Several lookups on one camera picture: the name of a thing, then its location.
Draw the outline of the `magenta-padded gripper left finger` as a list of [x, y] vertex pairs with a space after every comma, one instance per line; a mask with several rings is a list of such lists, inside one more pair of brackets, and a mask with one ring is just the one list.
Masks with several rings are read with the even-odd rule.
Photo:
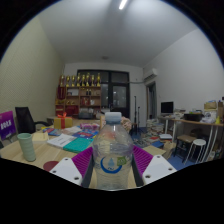
[[78, 186], [88, 188], [93, 172], [93, 149], [91, 147], [73, 158], [63, 158], [50, 173], [70, 181]]

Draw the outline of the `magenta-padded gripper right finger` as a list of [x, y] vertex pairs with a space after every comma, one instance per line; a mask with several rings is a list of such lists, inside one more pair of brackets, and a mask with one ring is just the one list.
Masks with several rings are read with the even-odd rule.
[[137, 146], [133, 148], [132, 169], [137, 187], [150, 184], [176, 172], [176, 169], [162, 155], [153, 156]]

